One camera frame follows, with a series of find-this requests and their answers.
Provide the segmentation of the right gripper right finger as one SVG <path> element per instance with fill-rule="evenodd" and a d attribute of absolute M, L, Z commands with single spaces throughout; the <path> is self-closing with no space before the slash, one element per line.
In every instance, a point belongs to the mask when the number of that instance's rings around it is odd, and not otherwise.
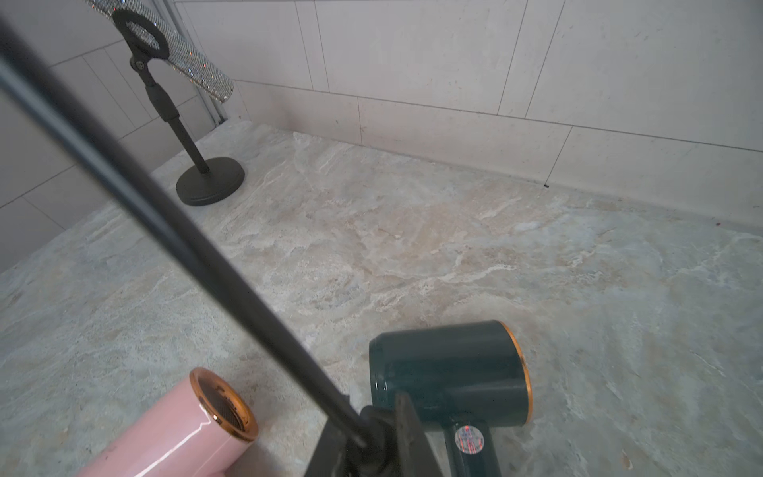
<path fill-rule="evenodd" d="M 442 477 L 441 468 L 424 432 L 409 394 L 395 396 L 395 439 L 399 475 Z"/>

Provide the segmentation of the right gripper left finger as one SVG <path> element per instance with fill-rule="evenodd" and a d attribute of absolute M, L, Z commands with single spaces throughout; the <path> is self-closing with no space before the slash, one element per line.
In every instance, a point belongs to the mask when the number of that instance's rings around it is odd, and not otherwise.
<path fill-rule="evenodd" d="M 347 457 L 348 439 L 332 421 L 326 421 L 305 477 L 348 477 L 351 475 Z"/>

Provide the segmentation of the green hair dryer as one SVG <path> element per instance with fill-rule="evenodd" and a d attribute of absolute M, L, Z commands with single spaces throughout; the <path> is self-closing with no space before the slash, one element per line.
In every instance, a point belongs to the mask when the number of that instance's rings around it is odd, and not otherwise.
<path fill-rule="evenodd" d="M 369 345 L 372 402 L 411 398 L 424 429 L 444 433 L 454 476 L 498 476 L 491 431 L 533 413 L 530 373 L 512 331 L 497 320 L 387 332 Z"/>

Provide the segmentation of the pink hair dryer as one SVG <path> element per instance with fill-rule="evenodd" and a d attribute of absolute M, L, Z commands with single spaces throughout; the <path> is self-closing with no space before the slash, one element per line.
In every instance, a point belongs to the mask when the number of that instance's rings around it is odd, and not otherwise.
<path fill-rule="evenodd" d="M 79 474 L 223 476 L 257 438 L 258 422 L 242 397 L 196 368 Z"/>

